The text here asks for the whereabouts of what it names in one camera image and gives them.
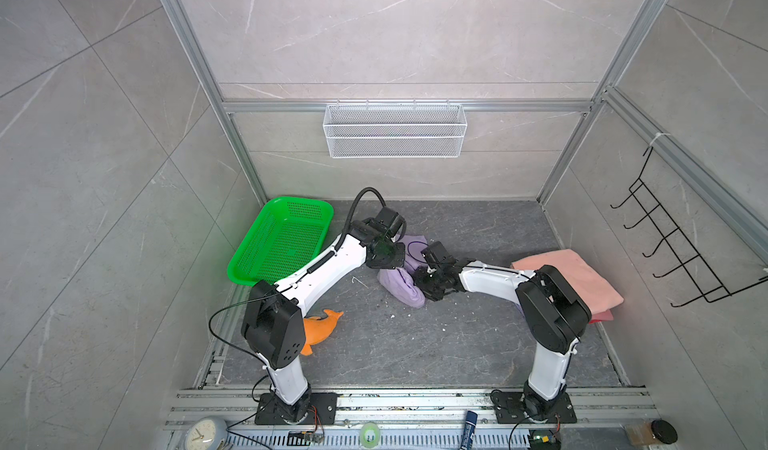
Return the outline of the purple t shirt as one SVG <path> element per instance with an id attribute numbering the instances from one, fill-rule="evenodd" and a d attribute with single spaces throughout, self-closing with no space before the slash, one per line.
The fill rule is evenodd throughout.
<path id="1" fill-rule="evenodd" d="M 414 274 L 427 266 L 421 251 L 427 246 L 425 236 L 405 236 L 405 260 L 402 267 L 382 269 L 378 272 L 378 282 L 398 301 L 413 307 L 422 308 L 426 297 L 414 282 Z"/>

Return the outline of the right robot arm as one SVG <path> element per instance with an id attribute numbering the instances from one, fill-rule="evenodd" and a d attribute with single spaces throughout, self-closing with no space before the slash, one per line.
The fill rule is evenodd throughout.
<path id="1" fill-rule="evenodd" d="M 535 422 L 556 415 L 566 402 L 566 375 L 592 313 L 560 271 L 544 265 L 514 270 L 457 259 L 439 241 L 426 246 L 425 265 L 413 276 L 432 301 L 453 292 L 480 293 L 515 304 L 536 341 L 534 363 L 523 387 L 521 410 Z"/>

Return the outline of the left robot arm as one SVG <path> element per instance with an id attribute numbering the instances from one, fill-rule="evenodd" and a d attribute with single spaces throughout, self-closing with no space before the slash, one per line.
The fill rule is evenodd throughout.
<path id="1" fill-rule="evenodd" d="M 265 365 L 277 403 L 303 408 L 311 394 L 300 361 L 307 343 L 307 312 L 343 277 L 362 266 L 402 266 L 406 228 L 404 217 L 387 206 L 373 217 L 348 218 L 332 244 L 304 267 L 275 283 L 260 281 L 252 287 L 241 334 L 249 351 Z"/>

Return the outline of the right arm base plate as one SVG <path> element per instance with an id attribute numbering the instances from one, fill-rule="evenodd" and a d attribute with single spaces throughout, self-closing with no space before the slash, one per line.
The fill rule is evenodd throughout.
<path id="1" fill-rule="evenodd" d="M 543 400 L 535 392 L 507 392 L 494 389 L 489 397 L 500 424 L 530 422 L 534 424 L 574 424 L 577 417 L 570 395 L 566 392 L 553 400 Z"/>

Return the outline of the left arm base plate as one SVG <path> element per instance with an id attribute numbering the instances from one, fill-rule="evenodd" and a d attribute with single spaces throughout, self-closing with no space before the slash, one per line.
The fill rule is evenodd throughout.
<path id="1" fill-rule="evenodd" d="M 296 403 L 287 404 L 274 392 L 262 393 L 254 416 L 256 425 L 332 425 L 337 412 L 337 393 L 309 391 Z"/>

